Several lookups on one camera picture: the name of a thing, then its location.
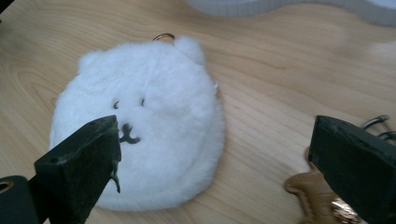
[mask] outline stuffed toy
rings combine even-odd
[[[85,123],[116,115],[122,159],[97,205],[118,211],[179,206],[206,189],[223,150],[217,85],[199,43],[126,43],[87,53],[59,95],[50,129],[54,148]]]

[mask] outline plush bear face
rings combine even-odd
[[[121,194],[109,183],[99,205],[174,207],[208,186],[222,151],[223,121],[204,61],[198,43],[186,36],[81,58],[78,75],[59,96],[49,147],[93,119],[117,116]]]

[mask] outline light wood surface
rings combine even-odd
[[[191,35],[219,83],[226,143],[210,188],[165,211],[94,208],[87,223],[298,223],[303,210],[283,183],[309,170],[315,115],[359,125],[388,114],[396,129],[396,29],[339,7],[231,19],[183,0],[31,0],[0,17],[0,176],[35,174],[57,96],[87,51]]]

